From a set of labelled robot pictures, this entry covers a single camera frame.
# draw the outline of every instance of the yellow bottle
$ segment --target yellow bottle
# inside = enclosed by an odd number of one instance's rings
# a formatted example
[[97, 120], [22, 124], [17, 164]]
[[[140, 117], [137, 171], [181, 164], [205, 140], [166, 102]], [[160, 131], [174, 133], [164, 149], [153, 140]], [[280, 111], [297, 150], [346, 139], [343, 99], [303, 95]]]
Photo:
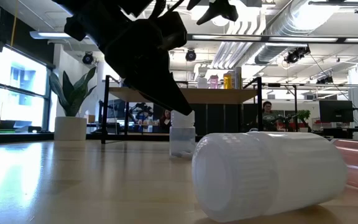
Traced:
[[224, 74], [223, 75], [223, 88], [225, 90], [229, 90], [232, 88], [231, 85], [231, 74]]

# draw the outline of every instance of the green plant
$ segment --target green plant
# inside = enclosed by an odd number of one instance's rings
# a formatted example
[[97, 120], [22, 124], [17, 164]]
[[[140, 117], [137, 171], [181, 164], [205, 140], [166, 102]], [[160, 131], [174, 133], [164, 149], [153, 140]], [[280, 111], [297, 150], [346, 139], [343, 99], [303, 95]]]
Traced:
[[59, 78], [56, 74], [49, 75], [50, 88], [58, 96], [59, 103], [63, 107], [66, 116], [76, 116], [82, 102], [89, 96], [92, 87], [88, 91], [88, 82], [93, 78], [96, 67], [92, 68], [87, 74], [83, 75], [74, 85], [71, 84], [66, 72], [63, 72], [63, 86], [60, 84]]
[[306, 121], [307, 119], [310, 118], [310, 110], [299, 110], [298, 118]]

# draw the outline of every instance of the white plastic bottle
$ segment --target white plastic bottle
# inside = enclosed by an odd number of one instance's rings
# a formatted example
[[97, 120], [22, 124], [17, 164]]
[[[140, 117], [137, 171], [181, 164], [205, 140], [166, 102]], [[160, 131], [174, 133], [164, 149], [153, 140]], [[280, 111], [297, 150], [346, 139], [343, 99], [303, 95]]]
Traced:
[[208, 80], [205, 77], [198, 78], [197, 88], [208, 88]]
[[217, 222], [326, 202], [343, 191], [347, 175], [341, 153], [311, 133], [209, 134], [192, 169], [198, 202]]
[[169, 151], [174, 157], [191, 157], [196, 147], [196, 128], [194, 111], [185, 116], [177, 111], [171, 112]]

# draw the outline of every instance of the ventilation pipe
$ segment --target ventilation pipe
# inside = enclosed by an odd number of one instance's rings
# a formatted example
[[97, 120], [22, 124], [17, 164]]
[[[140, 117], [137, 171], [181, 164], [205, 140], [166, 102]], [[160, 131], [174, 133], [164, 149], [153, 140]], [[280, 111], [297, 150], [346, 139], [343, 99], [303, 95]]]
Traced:
[[[259, 12], [259, 27], [257, 22], [257, 16], [253, 18], [251, 25], [247, 31], [247, 35], [255, 34], [260, 35], [266, 29], [266, 16], [265, 11], [263, 9]], [[240, 58], [245, 54], [247, 49], [251, 46], [251, 43], [241, 42], [238, 43], [238, 48], [232, 54], [231, 58], [224, 65], [225, 68], [232, 68], [235, 62], [238, 62]]]
[[[235, 34], [244, 34], [244, 32], [245, 32], [245, 30], [247, 30], [247, 28], [248, 28], [248, 22], [235, 22], [234, 33]], [[223, 54], [221, 55], [221, 58], [219, 58], [219, 60], [218, 60], [218, 68], [223, 68], [223, 63], [229, 57], [229, 55], [235, 45], [236, 45], [235, 42], [227, 43], [226, 48], [224, 49]]]
[[[234, 22], [230, 21], [229, 28], [228, 28], [226, 34], [233, 34], [233, 31], [234, 31]], [[224, 49], [226, 49], [227, 44], [229, 44], [229, 42], [223, 42], [219, 46], [218, 52], [216, 53], [215, 58], [213, 59], [213, 61], [211, 63], [213, 68], [218, 67], [217, 61], [221, 58], [222, 52], [224, 51]]]
[[[254, 14], [255, 10], [258, 10], [256, 7], [247, 7], [242, 1], [234, 1], [233, 4], [236, 6], [237, 11], [239, 12], [239, 18], [237, 22], [235, 23], [234, 32], [231, 34], [244, 34], [247, 29], [249, 29], [249, 21], [250, 18], [254, 18], [252, 16]], [[213, 68], [224, 68], [224, 65], [227, 63], [227, 61], [232, 57], [235, 50], [237, 50], [239, 46], [239, 43], [226, 43], [224, 45], [221, 44], [219, 51], [221, 51], [220, 54], [216, 54], [216, 57], [212, 63]]]
[[[266, 30], [266, 35], [309, 35], [323, 25], [338, 9], [338, 6], [309, 5], [311, 0], [294, 0]], [[267, 65], [273, 62], [287, 47], [266, 46], [264, 43], [252, 44], [245, 57], [238, 63]], [[260, 66], [255, 73], [265, 68]]]

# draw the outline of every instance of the table surface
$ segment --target table surface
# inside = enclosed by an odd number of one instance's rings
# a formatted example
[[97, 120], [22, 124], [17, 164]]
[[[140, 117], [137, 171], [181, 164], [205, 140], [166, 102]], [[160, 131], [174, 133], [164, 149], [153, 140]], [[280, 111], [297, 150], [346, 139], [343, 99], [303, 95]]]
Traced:
[[[138, 91], [127, 87], [111, 87], [110, 93], [126, 102], [150, 102]], [[238, 105], [255, 97], [256, 90], [221, 90], [221, 89], [180, 89], [189, 103]]]
[[[0, 145], [0, 223], [216, 224], [200, 209], [191, 161], [168, 142]], [[358, 224], [358, 190], [292, 212], [231, 224]]]

